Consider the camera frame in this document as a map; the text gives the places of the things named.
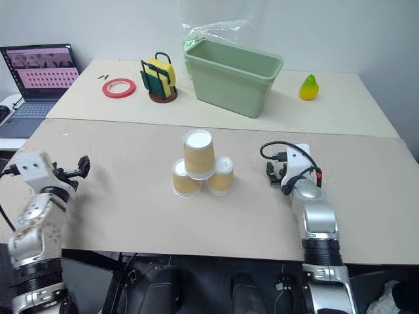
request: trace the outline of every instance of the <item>tape roll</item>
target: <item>tape roll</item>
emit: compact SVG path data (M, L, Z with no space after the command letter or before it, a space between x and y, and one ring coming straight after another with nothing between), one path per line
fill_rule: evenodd
M130 87L120 93L114 93L111 91L112 86L118 84L118 83L128 83ZM105 83L102 87L102 92L110 98L124 98L126 96L131 95L136 90L137 86L136 84L127 78L115 78L113 80L110 80L109 82Z

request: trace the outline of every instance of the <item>laptop keyboard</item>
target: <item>laptop keyboard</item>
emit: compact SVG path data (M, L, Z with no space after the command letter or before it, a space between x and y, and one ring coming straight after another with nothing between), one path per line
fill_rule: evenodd
M14 113L13 118L45 118L55 103L24 103Z

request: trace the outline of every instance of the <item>cardboard surface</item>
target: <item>cardboard surface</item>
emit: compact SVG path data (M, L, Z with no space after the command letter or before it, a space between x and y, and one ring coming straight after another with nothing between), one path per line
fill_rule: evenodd
M283 140L310 144L338 217L344 262L419 264L412 249L419 238L419 165L402 140L208 129L215 154L234 162L234 191L220 198L204 187L183 199L173 192L171 170L183 156L182 136L189 129L45 120L19 154L45 150L65 169L84 154L92 162L68 206L64 247L301 260L289 198L270 187L266 160L259 156L262 144ZM21 177L0 181L1 205L13 222L32 195ZM0 241L9 236L0 220Z
M280 71L262 114L252 119L197 100L192 80L175 65L178 97L171 103L155 103L143 86L139 61L94 60L48 114L49 118L140 122L304 133L330 133L399 137L357 74L315 73L320 85L317 98L303 101L298 91L311 74ZM131 79L136 91L122 99L102 93L108 80Z

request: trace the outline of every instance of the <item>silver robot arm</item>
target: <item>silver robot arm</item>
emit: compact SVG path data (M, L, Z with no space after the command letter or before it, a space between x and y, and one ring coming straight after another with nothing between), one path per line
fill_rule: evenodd
M78 170L64 172L45 152L21 155L9 173L23 176L36 190L18 218L8 249L17 274L13 313L76 313L62 282L62 228L66 203L77 190L72 177L85 178L90 161L84 156Z
M297 216L304 249L302 270L306 285L302 292L306 310L315 314L356 314L348 268L343 265L339 253L337 218L332 206L326 202L324 191L318 186L321 172L316 173L317 166L307 158L310 155L308 145L297 146L305 153L288 147L286 153L274 155L274 160L287 162L280 171L280 178L275 176L270 162L266 172L271 184L280 184L282 192L291 197ZM261 154L266 157L263 148Z

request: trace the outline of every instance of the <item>paper cup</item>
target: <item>paper cup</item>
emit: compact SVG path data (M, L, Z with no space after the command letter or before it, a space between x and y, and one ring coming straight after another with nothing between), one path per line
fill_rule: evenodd
M191 198L201 191L202 182L188 176L183 158L173 164L172 177L173 190L182 198Z
M215 156L211 133L195 129L183 136L185 145L185 168L195 180L205 180L215 171Z
M208 188L216 196L231 193L234 185L233 163L229 157L219 156L215 159L215 173L208 179Z

